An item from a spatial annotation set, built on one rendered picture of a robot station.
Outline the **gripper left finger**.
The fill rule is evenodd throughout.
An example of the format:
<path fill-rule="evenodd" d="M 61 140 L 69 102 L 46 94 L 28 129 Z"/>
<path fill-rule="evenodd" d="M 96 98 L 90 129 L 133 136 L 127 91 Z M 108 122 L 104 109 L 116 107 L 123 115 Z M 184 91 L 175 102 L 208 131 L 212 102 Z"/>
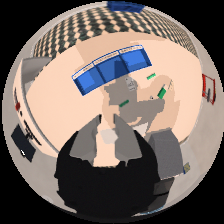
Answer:
<path fill-rule="evenodd" d="M 88 160 L 94 165 L 97 157 L 98 126 L 101 124 L 102 114 L 98 114 L 80 130 L 76 131 L 62 146 L 56 162 L 54 177 L 58 179 L 60 172 L 71 165 L 82 165 L 83 160 Z"/>

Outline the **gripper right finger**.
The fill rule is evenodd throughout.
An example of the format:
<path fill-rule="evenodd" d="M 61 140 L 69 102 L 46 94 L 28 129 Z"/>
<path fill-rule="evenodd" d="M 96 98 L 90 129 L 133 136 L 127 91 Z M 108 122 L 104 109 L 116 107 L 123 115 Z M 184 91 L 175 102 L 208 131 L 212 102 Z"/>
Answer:
<path fill-rule="evenodd" d="M 115 141 L 115 158 L 126 161 L 129 167 L 146 171 L 153 178 L 154 184 L 160 182 L 157 158 L 152 147 L 116 113 L 113 114 L 113 123 L 118 137 Z"/>

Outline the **white domino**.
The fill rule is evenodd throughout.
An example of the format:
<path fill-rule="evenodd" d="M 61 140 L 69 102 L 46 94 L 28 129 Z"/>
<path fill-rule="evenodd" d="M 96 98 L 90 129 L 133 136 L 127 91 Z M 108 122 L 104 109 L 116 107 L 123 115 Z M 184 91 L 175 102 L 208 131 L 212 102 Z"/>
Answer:
<path fill-rule="evenodd" d="M 125 78 L 126 84 L 128 86 L 129 91 L 135 90 L 135 85 L 132 79 L 132 76 L 126 77 Z"/>

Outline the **grey domino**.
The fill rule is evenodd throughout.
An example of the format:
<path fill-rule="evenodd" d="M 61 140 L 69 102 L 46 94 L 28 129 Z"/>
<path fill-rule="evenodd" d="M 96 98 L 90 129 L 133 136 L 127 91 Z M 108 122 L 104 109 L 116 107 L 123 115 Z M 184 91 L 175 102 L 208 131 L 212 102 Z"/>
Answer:
<path fill-rule="evenodd" d="M 173 90 L 174 84 L 175 84 L 175 82 L 174 82 L 173 80 L 171 80 L 170 85 L 169 85 L 169 87 L 168 87 L 168 89 L 169 89 L 170 91 Z"/>

